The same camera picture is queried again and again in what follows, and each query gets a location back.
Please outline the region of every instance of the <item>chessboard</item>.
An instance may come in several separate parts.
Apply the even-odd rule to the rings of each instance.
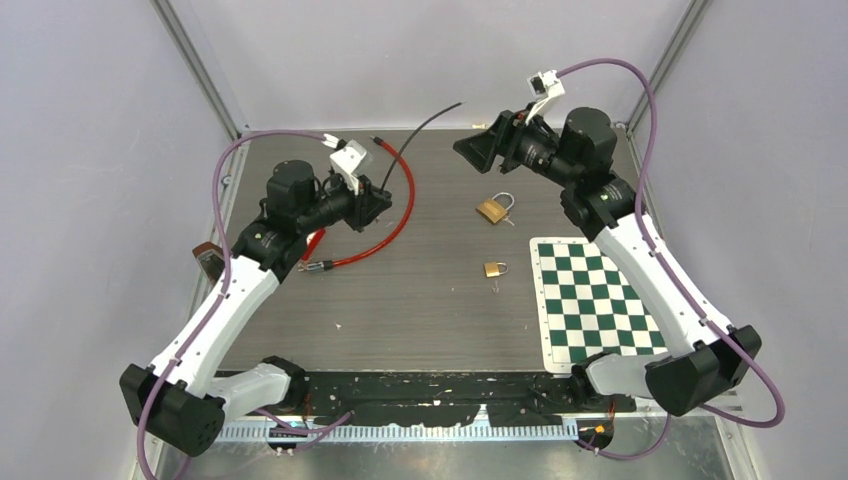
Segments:
[[[662,334],[615,263],[585,238],[530,240],[545,369],[570,373],[602,351],[666,352]]]

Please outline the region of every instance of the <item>gray tabletop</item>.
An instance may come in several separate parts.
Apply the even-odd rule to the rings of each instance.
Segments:
[[[254,314],[221,365],[248,369],[279,355],[307,370],[542,370],[529,240],[581,236],[562,213],[560,189],[527,169],[478,174],[451,149],[471,131],[425,131],[404,157],[415,176],[415,209],[406,229],[383,251],[323,273],[293,271]],[[369,139],[400,148],[406,131],[344,132],[375,155],[367,172],[382,179],[390,156]],[[258,214],[273,167],[302,159],[323,177],[330,151],[301,138],[252,143],[230,221],[230,240]],[[616,172],[634,182],[635,164],[620,135]],[[407,184],[397,168],[387,187],[394,206],[357,234],[328,230],[313,258],[338,259],[375,244],[401,218]],[[511,219],[490,225],[475,208],[500,191],[515,195]],[[485,278],[484,262],[509,273]]]

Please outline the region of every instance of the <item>red cable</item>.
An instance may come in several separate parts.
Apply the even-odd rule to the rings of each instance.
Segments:
[[[327,229],[325,229],[325,228],[320,228],[320,229],[318,229],[317,232],[315,232],[315,235],[312,236],[312,239],[306,245],[306,253],[304,253],[303,256],[300,257],[300,259],[302,261],[304,261],[304,262],[309,261],[309,257],[312,256],[312,252],[314,252],[315,248],[318,247],[318,242],[320,242],[321,239],[324,238],[324,235],[326,233],[327,233]]]
[[[372,137],[371,139],[374,140],[374,143],[383,147],[385,151],[389,152],[392,158],[397,156],[397,150],[395,150],[394,147],[389,145],[388,142],[386,142],[385,140],[379,137]],[[358,262],[363,258],[368,258],[371,255],[374,255],[375,253],[385,248],[386,245],[392,243],[392,240],[394,240],[395,237],[397,237],[403,230],[403,227],[406,226],[406,222],[409,220],[409,216],[412,214],[412,207],[413,205],[415,205],[415,180],[412,179],[412,170],[409,169],[409,165],[406,163],[406,160],[404,160],[403,157],[398,157],[398,163],[403,169],[403,173],[404,175],[406,175],[406,181],[409,184],[409,202],[406,204],[406,210],[403,212],[403,217],[401,217],[400,222],[398,222],[395,229],[392,230],[392,233],[390,233],[386,238],[383,239],[383,241],[381,241],[377,245],[374,245],[373,247],[363,252],[359,252],[356,255],[351,255],[350,257],[342,258],[341,260],[333,260],[333,268],[341,267],[343,265],[350,265],[351,263]]]

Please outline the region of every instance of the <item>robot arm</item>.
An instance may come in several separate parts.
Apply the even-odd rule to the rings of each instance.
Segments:
[[[556,84],[546,81],[545,75],[531,78],[530,84],[547,109],[562,86],[559,80]],[[538,103],[519,112],[501,112],[491,128],[457,141],[454,150],[480,173],[488,172],[495,158],[502,156],[501,173],[523,165],[560,185],[565,215],[621,269],[656,320],[669,350],[653,356],[602,353],[590,357],[572,368],[572,393],[583,400],[615,393],[653,398],[680,416],[736,386],[747,364],[705,326],[655,252],[661,253],[679,281],[703,304],[708,318],[751,357],[759,351],[760,337],[750,326],[735,328],[704,298],[667,251],[647,215],[643,220],[656,250],[645,242],[637,224],[635,192],[611,170],[617,138],[609,117],[600,110],[577,108],[557,135],[538,114]]]
[[[310,233],[340,220],[362,231],[391,206],[391,194],[373,188],[361,174],[370,159],[361,145],[340,145],[330,159],[333,169],[323,183],[312,166],[301,160],[274,168],[260,215],[239,234],[233,247],[227,293],[222,294],[224,280],[219,280],[185,328],[147,368],[130,365],[121,375],[121,391],[134,423],[139,423],[149,393],[166,366],[222,295],[218,309],[153,400],[147,431],[197,456],[230,420],[265,405],[300,405],[307,390],[305,372],[279,357],[269,357],[232,377],[214,376],[247,320],[297,264]]]

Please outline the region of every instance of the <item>padlock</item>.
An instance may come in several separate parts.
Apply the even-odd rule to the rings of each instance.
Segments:
[[[509,198],[509,205],[503,206],[498,203],[498,197]],[[492,225],[494,225],[506,218],[507,215],[509,215],[509,210],[513,207],[513,205],[515,205],[515,197],[513,197],[511,193],[500,192],[492,198],[481,203],[477,207],[477,211],[480,212],[480,215],[483,215],[486,220],[491,222]]]
[[[509,271],[509,267],[505,263],[488,262],[483,264],[483,271],[486,272],[486,277],[488,278],[500,277]]]

